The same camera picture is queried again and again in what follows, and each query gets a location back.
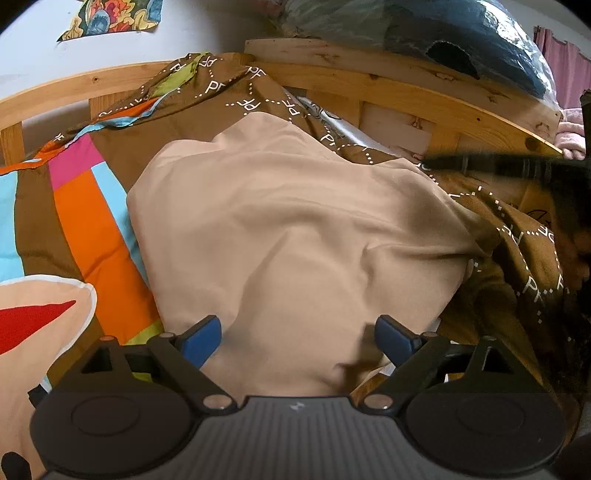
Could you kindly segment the beige Champion hooded jacket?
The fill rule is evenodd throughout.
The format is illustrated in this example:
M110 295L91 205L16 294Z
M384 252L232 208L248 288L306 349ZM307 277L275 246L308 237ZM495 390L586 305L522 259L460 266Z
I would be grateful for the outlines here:
M127 206L164 327L209 314L204 373L235 398L352 391L388 314L428 329L496 236L410 162L361 165L253 113L167 144Z

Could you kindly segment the pink fleece blanket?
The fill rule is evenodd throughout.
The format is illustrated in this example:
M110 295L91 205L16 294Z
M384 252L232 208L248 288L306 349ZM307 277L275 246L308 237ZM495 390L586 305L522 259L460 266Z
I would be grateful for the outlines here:
M567 160L585 159L586 140L581 108L568 108L562 111L554 145Z

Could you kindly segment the maroon curtain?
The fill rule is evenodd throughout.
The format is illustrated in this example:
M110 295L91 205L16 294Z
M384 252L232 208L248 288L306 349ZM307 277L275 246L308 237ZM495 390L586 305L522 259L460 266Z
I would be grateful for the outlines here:
M549 64L556 85L556 97L563 109L578 108L580 97L590 89L590 58L567 41L558 40L550 29L536 26L534 42Z

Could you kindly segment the plastic-wrapped bedding bundle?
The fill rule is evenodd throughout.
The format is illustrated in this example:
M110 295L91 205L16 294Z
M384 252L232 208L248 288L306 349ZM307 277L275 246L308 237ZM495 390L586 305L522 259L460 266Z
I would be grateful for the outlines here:
M430 60L558 106L551 68L499 1L261 1L287 36Z

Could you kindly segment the colourful patchwork brown bedsheet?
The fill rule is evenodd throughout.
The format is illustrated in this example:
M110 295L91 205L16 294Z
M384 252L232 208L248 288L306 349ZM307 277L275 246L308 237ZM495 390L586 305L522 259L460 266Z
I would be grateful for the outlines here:
M171 331L128 193L167 144L211 141L253 113L349 162L410 162L496 236L428 329L394 319L451 341L437 377L399 412L359 407L394 371L375 341L381 315L370 333L383 361L346 393L224 390L235 412L199 412L159 379L146 344ZM190 54L1 171L1 475L586 479L590 324L565 286L557 242L461 172L339 142L263 69Z

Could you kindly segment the wooden bed frame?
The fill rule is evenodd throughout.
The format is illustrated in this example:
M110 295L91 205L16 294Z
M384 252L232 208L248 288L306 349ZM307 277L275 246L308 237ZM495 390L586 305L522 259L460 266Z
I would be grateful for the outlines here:
M432 123L428 151L451 153L469 137L494 151L555 154L560 114L543 102L490 80L476 80L428 61L363 51L317 39L252 39L239 63L262 68L288 89L377 136L394 115ZM144 62L78 73L16 93L1 102L6 164L25 157L23 121L79 101L97 115L162 72Z

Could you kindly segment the colourful floral wall poster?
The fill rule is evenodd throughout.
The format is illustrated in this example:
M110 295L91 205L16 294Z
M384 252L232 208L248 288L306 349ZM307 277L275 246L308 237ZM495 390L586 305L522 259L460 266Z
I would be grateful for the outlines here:
M146 31L161 21L162 0L87 0L58 41L127 31Z

